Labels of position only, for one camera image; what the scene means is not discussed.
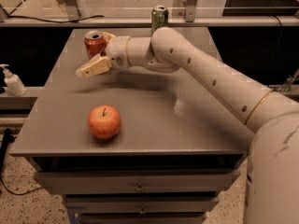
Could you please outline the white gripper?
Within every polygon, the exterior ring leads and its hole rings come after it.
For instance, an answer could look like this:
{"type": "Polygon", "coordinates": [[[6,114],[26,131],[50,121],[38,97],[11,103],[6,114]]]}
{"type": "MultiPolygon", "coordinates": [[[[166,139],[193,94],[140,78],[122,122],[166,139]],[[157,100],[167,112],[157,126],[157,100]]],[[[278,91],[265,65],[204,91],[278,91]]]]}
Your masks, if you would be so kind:
{"type": "Polygon", "coordinates": [[[106,55],[96,54],[87,63],[83,64],[75,72],[77,77],[93,77],[108,72],[112,64],[119,68],[129,68],[127,55],[127,45],[130,36],[115,36],[111,33],[103,32],[107,44],[106,55]]]}

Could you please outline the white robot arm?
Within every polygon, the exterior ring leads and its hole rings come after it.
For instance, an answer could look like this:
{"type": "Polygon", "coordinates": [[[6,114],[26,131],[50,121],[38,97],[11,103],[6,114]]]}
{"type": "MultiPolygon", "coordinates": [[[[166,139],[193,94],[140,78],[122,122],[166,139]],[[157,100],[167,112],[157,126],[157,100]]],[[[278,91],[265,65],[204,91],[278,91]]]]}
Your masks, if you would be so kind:
{"type": "Polygon", "coordinates": [[[169,27],[150,37],[104,34],[105,54],[76,71],[92,77],[112,66],[184,69],[254,133],[244,224],[299,224],[299,104],[204,53],[169,27]]]}

